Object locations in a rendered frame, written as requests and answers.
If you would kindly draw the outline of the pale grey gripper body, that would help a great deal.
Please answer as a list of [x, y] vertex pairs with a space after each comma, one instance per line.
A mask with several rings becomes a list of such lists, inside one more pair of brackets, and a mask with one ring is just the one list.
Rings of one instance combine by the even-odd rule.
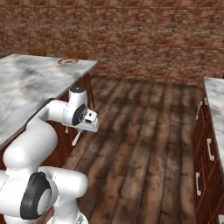
[[84, 119], [81, 123], [75, 126], [78, 130], [86, 130], [91, 132], [97, 132], [99, 129], [98, 120], [95, 119], [93, 122], [87, 119]]

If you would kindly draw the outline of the red-rimmed white plate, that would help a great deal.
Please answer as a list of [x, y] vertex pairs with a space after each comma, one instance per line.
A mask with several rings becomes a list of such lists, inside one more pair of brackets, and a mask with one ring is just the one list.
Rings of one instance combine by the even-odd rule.
[[79, 61], [78, 59], [64, 58], [64, 59], [59, 59], [57, 62], [59, 65], [64, 65], [64, 64], [75, 64], [78, 61]]

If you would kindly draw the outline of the dark red island cabinet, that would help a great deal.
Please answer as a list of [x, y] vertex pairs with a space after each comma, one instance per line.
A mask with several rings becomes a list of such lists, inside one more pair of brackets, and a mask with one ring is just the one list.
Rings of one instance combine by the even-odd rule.
[[[84, 74], [81, 78], [79, 78], [75, 82], [75, 86], [82, 86], [87, 90], [87, 105], [92, 108], [95, 105], [93, 90], [91, 86], [91, 78], [89, 73]], [[60, 167], [65, 160], [67, 159], [68, 155], [73, 149], [71, 145], [72, 137], [75, 137], [77, 132], [71, 128], [68, 129], [68, 132], [65, 132], [65, 127], [58, 123], [58, 122], [49, 122], [50, 125], [55, 129], [58, 135], [58, 144], [55, 148], [54, 152], [51, 154], [49, 158], [47, 158], [42, 165], [50, 165], [50, 166], [57, 166]], [[0, 147], [0, 170], [5, 170], [6, 167], [3, 161], [3, 155], [6, 148], [10, 145], [10, 143], [15, 140], [13, 137], [4, 147]]]

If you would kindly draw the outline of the dark red cabinet run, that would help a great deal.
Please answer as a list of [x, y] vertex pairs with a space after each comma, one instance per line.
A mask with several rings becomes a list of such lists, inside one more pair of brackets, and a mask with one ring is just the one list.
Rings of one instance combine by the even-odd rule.
[[192, 135], [194, 198], [197, 224], [221, 224], [224, 215], [224, 172], [206, 97], [199, 102]]

